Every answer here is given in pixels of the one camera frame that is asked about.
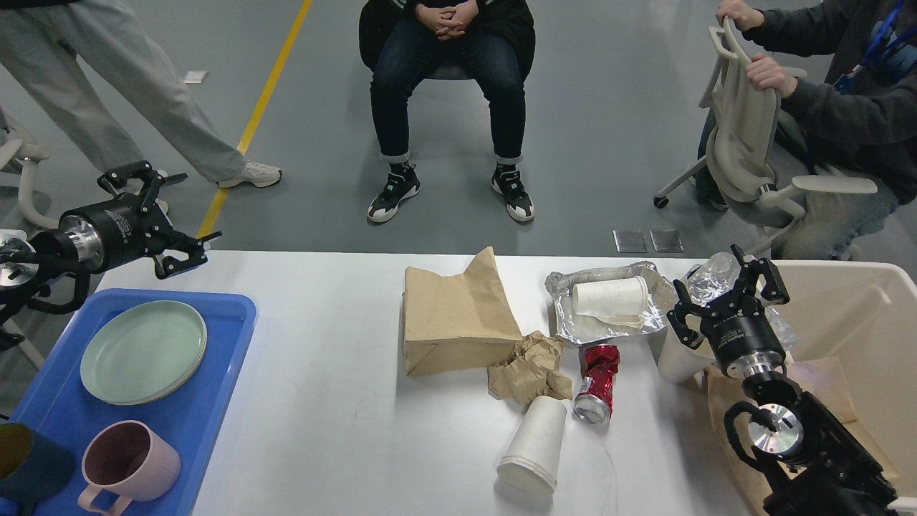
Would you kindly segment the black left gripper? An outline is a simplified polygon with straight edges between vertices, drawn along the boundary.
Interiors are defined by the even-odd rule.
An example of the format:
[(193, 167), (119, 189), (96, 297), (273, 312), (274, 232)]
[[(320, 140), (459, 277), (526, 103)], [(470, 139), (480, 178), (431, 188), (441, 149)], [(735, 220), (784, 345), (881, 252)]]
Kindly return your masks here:
[[(135, 161), (105, 171), (96, 183), (112, 196), (127, 193), (143, 197), (153, 188), (158, 208), (168, 214), (169, 206), (158, 193), (187, 178), (186, 173), (169, 174), (154, 169), (148, 161)], [(147, 237), (141, 221), (144, 214), (135, 212), (125, 199), (68, 210), (59, 220), (59, 255), (81, 262), (91, 272), (105, 272), (138, 260), (147, 248), (156, 277), (166, 279), (206, 264), (207, 242), (222, 236), (215, 231), (194, 239), (175, 229), (151, 229)]]

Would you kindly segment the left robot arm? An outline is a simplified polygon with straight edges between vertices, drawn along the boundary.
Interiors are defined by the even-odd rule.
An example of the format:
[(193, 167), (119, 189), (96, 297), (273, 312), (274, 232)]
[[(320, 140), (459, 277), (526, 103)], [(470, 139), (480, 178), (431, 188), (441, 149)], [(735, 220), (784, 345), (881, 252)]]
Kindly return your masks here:
[(2, 238), (2, 311), (6, 323), (22, 308), (62, 315), (78, 310), (90, 277), (143, 257), (157, 278), (200, 267), (206, 245), (219, 232), (193, 238), (177, 231), (157, 203), (164, 186), (186, 179), (165, 176), (147, 161), (121, 166), (98, 178), (112, 199), (67, 210), (57, 228), (30, 239)]

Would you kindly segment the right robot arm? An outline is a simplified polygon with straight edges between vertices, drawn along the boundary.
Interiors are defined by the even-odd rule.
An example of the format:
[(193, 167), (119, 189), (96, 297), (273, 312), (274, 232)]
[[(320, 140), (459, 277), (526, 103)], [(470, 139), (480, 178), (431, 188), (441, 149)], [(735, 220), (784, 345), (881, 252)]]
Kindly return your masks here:
[(724, 414), (736, 456), (766, 477), (769, 515), (893, 515), (897, 492), (867, 449), (825, 405), (789, 378), (786, 352), (767, 321), (766, 304), (789, 302), (769, 259), (747, 259), (731, 246), (739, 267), (730, 290), (701, 304), (682, 281), (667, 317), (679, 342), (710, 343), (715, 366), (739, 379), (744, 400)]

